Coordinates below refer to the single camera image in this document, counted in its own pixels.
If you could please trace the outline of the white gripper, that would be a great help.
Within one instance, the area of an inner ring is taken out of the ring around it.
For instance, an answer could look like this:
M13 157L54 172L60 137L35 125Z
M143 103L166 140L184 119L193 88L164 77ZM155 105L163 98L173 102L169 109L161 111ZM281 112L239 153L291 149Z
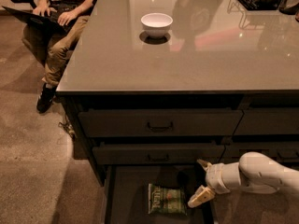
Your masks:
M195 208L209 202L215 197L215 192L217 194L225 194L241 187L239 165L237 162L211 164L201 159L198 159L197 162L206 171L206 183L208 187L201 185L196 190L188 200L190 208Z

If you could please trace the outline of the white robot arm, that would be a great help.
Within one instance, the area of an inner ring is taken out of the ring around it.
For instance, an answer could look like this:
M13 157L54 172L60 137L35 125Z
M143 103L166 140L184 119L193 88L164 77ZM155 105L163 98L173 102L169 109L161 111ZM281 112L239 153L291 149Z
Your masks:
M188 201L190 208L214 199L216 195L241 190L255 194L273 194L280 189L299 193L299 172L270 159L262 153L247 152L234 163L197 161L206 172L201 185Z

